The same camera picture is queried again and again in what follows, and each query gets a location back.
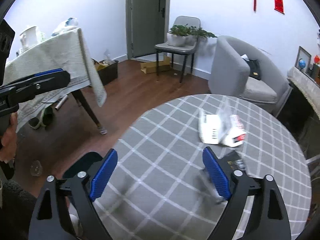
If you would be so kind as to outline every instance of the chair seat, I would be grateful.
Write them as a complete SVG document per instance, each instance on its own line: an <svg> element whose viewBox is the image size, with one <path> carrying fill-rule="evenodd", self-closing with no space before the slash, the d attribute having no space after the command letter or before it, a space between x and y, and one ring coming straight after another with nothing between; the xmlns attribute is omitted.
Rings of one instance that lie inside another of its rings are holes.
<svg viewBox="0 0 320 240"><path fill-rule="evenodd" d="M262 80L252 77L248 78L244 92L239 97L249 101L277 103L277 93Z"/></svg>
<svg viewBox="0 0 320 240"><path fill-rule="evenodd" d="M181 54L181 55L190 55L193 54L196 50L196 45L193 46L185 46L185 47L176 47L169 45L167 42L162 44L155 45L156 50L161 50L164 52L169 52L173 54Z"/></svg>

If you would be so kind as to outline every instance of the silver screw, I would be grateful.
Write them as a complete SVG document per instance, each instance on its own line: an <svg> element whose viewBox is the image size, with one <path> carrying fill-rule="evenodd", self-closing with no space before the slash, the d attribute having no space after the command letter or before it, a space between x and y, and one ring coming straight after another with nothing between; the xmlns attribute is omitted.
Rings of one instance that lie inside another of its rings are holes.
<svg viewBox="0 0 320 240"><path fill-rule="evenodd" d="M237 177L241 177L243 175L242 171L239 170L234 171L233 174Z"/></svg>
<svg viewBox="0 0 320 240"><path fill-rule="evenodd" d="M87 173L85 171L81 171L78 173L79 178L84 178L86 175L87 175Z"/></svg>
<svg viewBox="0 0 320 240"><path fill-rule="evenodd" d="M273 181L273 177L272 177L271 175L267 175L267 176L266 176L266 179L267 179L268 181Z"/></svg>
<svg viewBox="0 0 320 240"><path fill-rule="evenodd" d="M47 177L48 182L52 182L54 180L54 176L50 175Z"/></svg>

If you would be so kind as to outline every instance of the white wall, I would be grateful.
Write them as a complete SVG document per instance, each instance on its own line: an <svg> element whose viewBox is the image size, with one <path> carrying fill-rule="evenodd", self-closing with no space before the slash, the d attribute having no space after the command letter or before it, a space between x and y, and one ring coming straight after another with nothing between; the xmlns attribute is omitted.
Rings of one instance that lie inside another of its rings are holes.
<svg viewBox="0 0 320 240"><path fill-rule="evenodd" d="M125 0L16 0L5 16L16 32L9 60L16 57L27 25L38 26L48 38L69 17L78 18L92 58L103 60L106 49L112 58L127 54Z"/></svg>
<svg viewBox="0 0 320 240"><path fill-rule="evenodd" d="M170 0L170 23L180 15L198 17L202 27L219 35L233 36L268 52L286 76L294 66L299 46L313 58L319 54L319 26L303 0L284 0L285 15L274 10L274 0ZM210 73L216 39L202 44L195 67Z"/></svg>

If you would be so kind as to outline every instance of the gray chair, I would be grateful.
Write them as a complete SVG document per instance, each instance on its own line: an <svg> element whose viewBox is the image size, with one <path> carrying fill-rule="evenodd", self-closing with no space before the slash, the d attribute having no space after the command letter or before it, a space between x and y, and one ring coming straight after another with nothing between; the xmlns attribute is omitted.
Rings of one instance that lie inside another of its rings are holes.
<svg viewBox="0 0 320 240"><path fill-rule="evenodd" d="M188 25L188 26L195 26L197 28L199 28L201 26L201 22L198 18L194 18L194 17L187 17L187 16L179 16L176 18L176 20L174 21L173 25ZM184 76L184 71L186 68L186 63L187 63L187 57L189 55L192 55L192 59L191 59L191 74L192 74L192 70L193 70L193 63L195 60L195 52L196 52L196 48L197 48L197 41L193 46L185 46L185 47L176 47L176 46L171 46L169 45L167 42L166 43L162 43L162 44L157 44L155 45L155 49L156 49L156 60L157 60L157 77L159 76L159 52L168 52L172 54L172 60L171 60L171 67L173 67L173 59L174 59L174 54L178 54L178 55L184 55L184 60L183 60L183 67L182 67L182 74L180 77L180 83L182 83L183 80L183 76Z"/></svg>
<svg viewBox="0 0 320 240"><path fill-rule="evenodd" d="M250 67L241 58L258 60L261 80L249 77ZM230 36L219 36L208 86L213 94L239 97L276 114L290 90L275 64L259 49Z"/></svg>

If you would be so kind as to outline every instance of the globe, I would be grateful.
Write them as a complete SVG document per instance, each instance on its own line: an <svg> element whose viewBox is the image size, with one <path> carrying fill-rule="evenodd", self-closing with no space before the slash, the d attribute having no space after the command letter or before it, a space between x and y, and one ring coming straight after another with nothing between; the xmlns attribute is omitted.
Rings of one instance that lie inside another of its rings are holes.
<svg viewBox="0 0 320 240"><path fill-rule="evenodd" d="M299 67L300 68L305 68L306 67L306 62L302 58L299 59Z"/></svg>

